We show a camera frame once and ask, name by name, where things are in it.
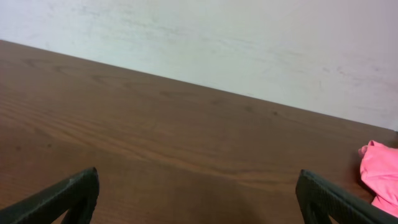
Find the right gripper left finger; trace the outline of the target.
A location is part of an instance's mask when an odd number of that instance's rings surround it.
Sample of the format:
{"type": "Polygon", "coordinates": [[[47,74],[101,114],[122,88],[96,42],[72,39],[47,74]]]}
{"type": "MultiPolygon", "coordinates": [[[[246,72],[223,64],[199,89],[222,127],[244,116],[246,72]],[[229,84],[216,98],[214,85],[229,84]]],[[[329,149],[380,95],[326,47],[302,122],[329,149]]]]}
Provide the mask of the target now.
{"type": "Polygon", "coordinates": [[[100,183],[96,168],[76,173],[42,191],[1,210],[1,223],[89,224],[96,207],[100,183]]]}

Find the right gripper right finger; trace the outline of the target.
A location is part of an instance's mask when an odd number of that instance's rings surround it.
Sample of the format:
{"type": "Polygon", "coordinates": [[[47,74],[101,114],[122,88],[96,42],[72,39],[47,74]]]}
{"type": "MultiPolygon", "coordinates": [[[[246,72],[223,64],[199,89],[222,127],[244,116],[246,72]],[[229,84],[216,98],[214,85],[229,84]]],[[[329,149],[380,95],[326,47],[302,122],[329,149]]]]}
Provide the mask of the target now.
{"type": "Polygon", "coordinates": [[[305,224],[397,224],[397,217],[309,170],[300,171],[295,193],[305,224]]]}

